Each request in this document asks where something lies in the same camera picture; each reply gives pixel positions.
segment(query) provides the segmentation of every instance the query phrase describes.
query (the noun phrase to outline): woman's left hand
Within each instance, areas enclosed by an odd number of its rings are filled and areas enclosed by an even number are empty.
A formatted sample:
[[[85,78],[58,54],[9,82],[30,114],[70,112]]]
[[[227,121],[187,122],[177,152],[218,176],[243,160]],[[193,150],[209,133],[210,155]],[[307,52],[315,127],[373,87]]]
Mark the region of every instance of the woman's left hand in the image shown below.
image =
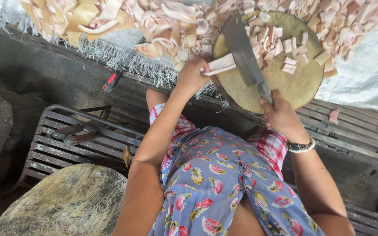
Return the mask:
[[[201,75],[201,68],[204,69],[204,72],[210,71],[208,63],[202,58],[194,58],[186,62],[186,65],[179,72],[173,91],[184,95],[189,100],[193,94],[210,81],[209,76]]]

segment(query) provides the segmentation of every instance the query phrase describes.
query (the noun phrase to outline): concrete floor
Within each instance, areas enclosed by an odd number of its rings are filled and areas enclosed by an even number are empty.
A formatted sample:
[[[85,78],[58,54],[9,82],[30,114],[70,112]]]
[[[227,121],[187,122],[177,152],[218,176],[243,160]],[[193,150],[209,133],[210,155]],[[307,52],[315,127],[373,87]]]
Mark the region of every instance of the concrete floor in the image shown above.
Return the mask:
[[[52,103],[78,109],[112,105],[111,119],[135,123],[140,130],[148,129],[144,96],[147,88],[121,80],[111,93],[104,93],[102,85],[109,76],[108,72],[83,68],[76,62],[0,35],[0,86],[18,93],[43,91]],[[254,126],[197,105],[187,107],[184,114],[197,126],[215,125],[234,134],[242,134]],[[374,211],[378,203],[378,167],[326,149],[318,148],[318,153],[344,201]],[[285,180],[294,183],[289,158],[284,168]]]

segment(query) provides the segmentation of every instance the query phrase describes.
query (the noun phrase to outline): white beaded bracelet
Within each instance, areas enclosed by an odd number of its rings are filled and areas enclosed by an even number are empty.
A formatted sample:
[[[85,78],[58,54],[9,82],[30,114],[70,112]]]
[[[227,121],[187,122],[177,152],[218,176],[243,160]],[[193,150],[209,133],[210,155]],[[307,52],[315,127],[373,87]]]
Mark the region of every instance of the white beaded bracelet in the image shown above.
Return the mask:
[[[308,145],[307,147],[303,148],[303,149],[300,149],[300,150],[294,150],[294,149],[288,149],[288,151],[292,152],[292,153],[305,153],[305,152],[308,152],[310,151],[311,149],[313,149],[315,147],[316,143],[315,143],[315,140],[310,137],[310,145]]]

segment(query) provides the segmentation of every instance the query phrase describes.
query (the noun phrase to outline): red plaid shorts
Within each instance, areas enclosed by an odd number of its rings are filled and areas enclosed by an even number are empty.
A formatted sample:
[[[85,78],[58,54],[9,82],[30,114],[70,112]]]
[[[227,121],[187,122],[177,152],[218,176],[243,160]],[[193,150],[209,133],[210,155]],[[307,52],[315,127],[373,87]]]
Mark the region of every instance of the red plaid shorts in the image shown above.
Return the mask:
[[[150,126],[154,123],[158,114],[165,106],[165,103],[156,105],[150,112]],[[195,125],[190,122],[184,115],[180,115],[176,127],[171,137],[171,142],[168,147],[167,153],[161,164],[161,170],[170,167],[170,162],[173,157],[173,142],[182,134],[195,130]],[[276,131],[263,129],[246,139],[246,142],[256,148],[268,161],[269,168],[274,170],[280,179],[284,179],[281,173],[282,162],[287,153],[285,142],[287,138]]]

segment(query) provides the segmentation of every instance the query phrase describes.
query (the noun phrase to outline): wooden table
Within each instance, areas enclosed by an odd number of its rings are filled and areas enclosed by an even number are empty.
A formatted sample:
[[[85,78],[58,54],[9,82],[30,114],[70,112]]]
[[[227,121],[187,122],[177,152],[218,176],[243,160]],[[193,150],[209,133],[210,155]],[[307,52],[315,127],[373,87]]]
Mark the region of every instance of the wooden table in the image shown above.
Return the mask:
[[[103,62],[100,62],[100,60],[96,61],[82,57],[73,48],[67,49],[63,45],[52,44],[42,38],[24,34],[10,27],[7,27],[7,30],[11,33],[10,35],[1,29],[0,33],[25,45],[52,52],[60,57],[86,66],[99,70],[112,70],[103,64]],[[154,81],[152,79],[133,73],[125,72],[123,76],[123,79],[150,86],[168,94],[174,88],[174,86],[169,86],[168,84],[160,85],[156,88],[153,85]],[[207,95],[201,95],[199,100],[193,97],[190,101],[215,111],[222,110],[223,101]],[[338,125],[328,121],[330,111],[335,108],[340,109]],[[318,146],[346,154],[360,161],[378,165],[378,111],[340,106],[316,99],[313,99],[310,103],[298,108],[296,111],[311,137],[316,140]],[[265,125],[263,115],[242,113],[232,108],[224,109],[222,113],[234,117],[244,117],[258,125]]]

